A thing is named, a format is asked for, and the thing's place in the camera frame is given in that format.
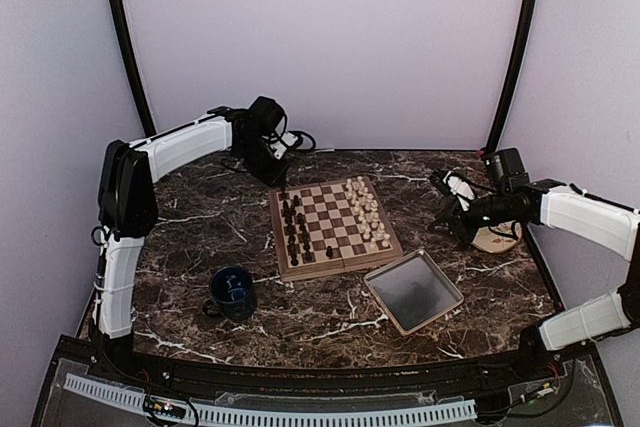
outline metal tray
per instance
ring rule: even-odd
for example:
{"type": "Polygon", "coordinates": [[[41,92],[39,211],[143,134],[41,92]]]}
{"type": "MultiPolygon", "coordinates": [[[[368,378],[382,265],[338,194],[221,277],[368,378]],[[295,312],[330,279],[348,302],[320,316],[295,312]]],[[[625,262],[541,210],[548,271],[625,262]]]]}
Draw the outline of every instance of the metal tray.
{"type": "Polygon", "coordinates": [[[464,301],[424,250],[369,272],[364,281],[402,335],[415,332],[464,301]]]}

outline black marble tabletop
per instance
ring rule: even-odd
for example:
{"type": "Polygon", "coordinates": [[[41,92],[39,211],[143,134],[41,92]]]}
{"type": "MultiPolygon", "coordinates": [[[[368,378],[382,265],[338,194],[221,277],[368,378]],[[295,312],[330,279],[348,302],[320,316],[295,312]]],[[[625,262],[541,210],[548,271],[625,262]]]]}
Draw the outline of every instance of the black marble tabletop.
{"type": "Polygon", "coordinates": [[[521,329],[553,313],[524,243],[500,255],[427,231],[442,197],[428,176],[458,169],[487,183],[470,152],[339,151],[291,158],[289,185],[368,175],[405,253],[424,248],[465,297],[441,319],[403,337],[363,282],[367,271],[283,283],[269,188],[213,154],[156,185],[160,218],[138,263],[135,349],[254,367],[410,365],[515,349],[521,329]],[[255,278],[258,309],[233,323],[201,313],[211,275],[240,265],[255,278]]]}

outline purple wall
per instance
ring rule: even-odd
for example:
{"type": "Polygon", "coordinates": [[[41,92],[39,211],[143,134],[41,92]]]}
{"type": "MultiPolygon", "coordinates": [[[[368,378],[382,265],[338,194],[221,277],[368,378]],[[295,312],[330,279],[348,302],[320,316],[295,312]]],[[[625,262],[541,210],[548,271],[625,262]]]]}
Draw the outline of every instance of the purple wall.
{"type": "MultiPolygon", "coordinates": [[[[640,0],[538,0],[501,147],[533,178],[640,206],[640,0]]],[[[624,282],[627,264],[570,234],[535,231],[569,307],[624,282]]],[[[640,332],[599,346],[626,425],[640,425],[640,332]]]]}
{"type": "Polygon", "coordinates": [[[478,149],[521,0],[126,0],[158,126],[276,98],[327,147],[478,149]]]}
{"type": "Polygon", "coordinates": [[[0,12],[0,424],[24,426],[91,291],[105,146],[142,132],[107,0],[0,12]]]}

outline wooden chessboard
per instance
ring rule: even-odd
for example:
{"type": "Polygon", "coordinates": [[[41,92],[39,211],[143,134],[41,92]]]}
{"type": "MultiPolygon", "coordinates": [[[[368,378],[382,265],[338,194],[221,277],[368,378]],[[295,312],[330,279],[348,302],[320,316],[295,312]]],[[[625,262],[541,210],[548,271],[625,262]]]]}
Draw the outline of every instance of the wooden chessboard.
{"type": "Polygon", "coordinates": [[[378,267],[402,257],[400,242],[371,181],[363,177],[363,182],[369,193],[373,194],[373,199],[378,202],[380,222],[384,224],[385,232],[390,235],[387,247],[379,240],[372,245],[371,241],[365,240],[359,232],[358,215],[353,212],[353,207],[346,198],[346,180],[292,187],[284,193],[281,190],[272,190],[269,193],[275,247],[282,280],[288,282],[312,279],[378,267]],[[283,202],[286,200],[291,206],[296,195],[301,202],[296,208],[296,215],[303,213],[305,216],[310,236],[311,258],[303,258],[300,226],[294,223],[298,265],[293,266],[287,251],[288,236],[285,233],[283,202]],[[326,250],[329,246],[333,248],[332,258],[327,257],[326,250]]]}

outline mug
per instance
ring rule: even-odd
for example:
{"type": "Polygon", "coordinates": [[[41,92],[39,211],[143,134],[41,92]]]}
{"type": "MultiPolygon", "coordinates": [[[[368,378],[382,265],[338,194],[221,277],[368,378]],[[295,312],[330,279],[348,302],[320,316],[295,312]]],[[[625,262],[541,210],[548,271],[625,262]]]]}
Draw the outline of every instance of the mug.
{"type": "Polygon", "coordinates": [[[228,266],[216,272],[209,281],[211,299],[202,306],[209,317],[224,316],[229,320],[243,320],[258,306],[251,274],[242,267],[228,266]]]}

